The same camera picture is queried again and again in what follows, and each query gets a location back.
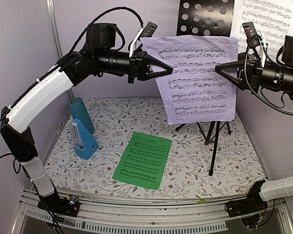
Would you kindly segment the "blue metronome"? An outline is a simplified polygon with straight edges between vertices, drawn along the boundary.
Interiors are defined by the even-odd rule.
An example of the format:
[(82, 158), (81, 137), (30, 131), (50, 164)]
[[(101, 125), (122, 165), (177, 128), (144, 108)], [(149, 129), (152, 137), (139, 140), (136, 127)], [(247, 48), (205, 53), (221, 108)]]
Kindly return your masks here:
[(89, 160), (99, 148), (95, 137), (77, 118), (71, 122), (71, 132), (75, 154), (84, 160)]

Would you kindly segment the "black music stand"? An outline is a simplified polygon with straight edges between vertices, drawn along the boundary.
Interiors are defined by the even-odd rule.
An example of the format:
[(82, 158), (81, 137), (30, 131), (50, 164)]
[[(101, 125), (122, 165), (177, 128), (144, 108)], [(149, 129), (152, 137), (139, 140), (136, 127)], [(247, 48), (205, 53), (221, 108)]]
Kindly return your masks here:
[(209, 121), (206, 143), (218, 143), (220, 131), (235, 116), (236, 89), (215, 67), (237, 58), (237, 39), (230, 37), (234, 2), (180, 2), (173, 74), (167, 82), (172, 123)]

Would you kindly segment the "white sheet music page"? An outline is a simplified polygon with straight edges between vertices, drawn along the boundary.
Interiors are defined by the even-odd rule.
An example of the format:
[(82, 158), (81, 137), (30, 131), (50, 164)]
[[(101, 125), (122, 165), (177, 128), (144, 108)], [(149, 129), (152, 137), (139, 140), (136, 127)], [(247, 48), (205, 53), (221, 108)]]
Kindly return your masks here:
[(252, 22), (275, 60), (286, 35), (293, 36), (293, 0), (236, 0), (230, 35), (238, 38), (238, 52), (247, 48), (242, 24)]

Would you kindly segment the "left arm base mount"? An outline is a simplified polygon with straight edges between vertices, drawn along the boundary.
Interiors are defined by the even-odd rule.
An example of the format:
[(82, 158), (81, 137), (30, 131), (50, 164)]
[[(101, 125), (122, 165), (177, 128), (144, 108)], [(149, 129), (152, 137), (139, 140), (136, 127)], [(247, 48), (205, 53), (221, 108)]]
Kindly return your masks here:
[(51, 213), (77, 217), (80, 209), (80, 202), (76, 196), (68, 195), (61, 198), (57, 193), (54, 193), (46, 197), (40, 197), (38, 208)]

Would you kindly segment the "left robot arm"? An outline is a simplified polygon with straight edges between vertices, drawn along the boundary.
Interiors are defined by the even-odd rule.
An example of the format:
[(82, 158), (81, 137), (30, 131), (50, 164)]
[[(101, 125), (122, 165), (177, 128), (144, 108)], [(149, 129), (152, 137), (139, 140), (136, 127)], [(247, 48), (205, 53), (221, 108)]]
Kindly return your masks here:
[(72, 50), (59, 59), (42, 79), (36, 81), (11, 106), (2, 110), (0, 134), (51, 211), (59, 211), (63, 201), (57, 197), (56, 188), (38, 159), (29, 124), (53, 100), (88, 76), (100, 76), (103, 73), (127, 75), (128, 82), (133, 83), (134, 80), (146, 81), (171, 74), (169, 65), (136, 45), (139, 39), (151, 37), (156, 29), (157, 25), (152, 22), (141, 28), (126, 53), (115, 48), (115, 38), (121, 33), (116, 24), (89, 24), (82, 33), (85, 44), (80, 51)]

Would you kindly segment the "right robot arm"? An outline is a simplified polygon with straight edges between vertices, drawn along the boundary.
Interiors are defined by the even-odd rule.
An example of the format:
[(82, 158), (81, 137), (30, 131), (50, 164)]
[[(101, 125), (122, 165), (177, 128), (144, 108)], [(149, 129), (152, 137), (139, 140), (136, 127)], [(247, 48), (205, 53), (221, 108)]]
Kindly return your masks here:
[[(262, 89), (282, 92), (293, 100), (293, 37), (285, 37), (275, 61), (270, 58), (266, 58), (264, 64), (261, 61), (260, 56), (245, 52), (238, 61), (217, 65), (215, 71), (240, 90), (250, 90), (261, 102), (277, 112), (293, 117), (293, 112), (275, 106), (262, 93)], [(256, 182), (247, 196), (242, 206), (248, 213), (260, 207), (262, 201), (293, 196), (293, 176)]]

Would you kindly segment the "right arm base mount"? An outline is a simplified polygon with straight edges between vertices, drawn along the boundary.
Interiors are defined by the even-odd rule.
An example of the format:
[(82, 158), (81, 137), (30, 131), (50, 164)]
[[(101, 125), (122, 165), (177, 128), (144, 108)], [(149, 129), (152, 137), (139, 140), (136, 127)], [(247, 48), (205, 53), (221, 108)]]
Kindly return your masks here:
[(260, 188), (264, 182), (264, 180), (255, 182), (247, 193), (246, 198), (227, 202), (225, 211), (229, 214), (229, 217), (251, 214), (268, 208), (267, 202), (259, 195)]

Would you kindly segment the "green paper sheet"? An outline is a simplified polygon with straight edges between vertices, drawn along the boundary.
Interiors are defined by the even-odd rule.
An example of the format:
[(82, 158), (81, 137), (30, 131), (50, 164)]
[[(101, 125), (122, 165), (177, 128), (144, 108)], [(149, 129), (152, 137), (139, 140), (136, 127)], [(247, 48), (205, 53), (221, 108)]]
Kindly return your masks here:
[(172, 141), (166, 138), (134, 132), (113, 180), (138, 187), (158, 190)]

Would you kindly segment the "purple paper sheet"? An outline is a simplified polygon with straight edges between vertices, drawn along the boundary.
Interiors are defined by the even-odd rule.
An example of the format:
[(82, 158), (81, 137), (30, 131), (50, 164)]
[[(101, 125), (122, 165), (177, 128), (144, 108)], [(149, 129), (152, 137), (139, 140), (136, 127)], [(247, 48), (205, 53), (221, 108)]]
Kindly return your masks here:
[(170, 125), (234, 120), (236, 87), (215, 66), (237, 61), (236, 37), (185, 35), (141, 42), (149, 55), (173, 68), (156, 79)]

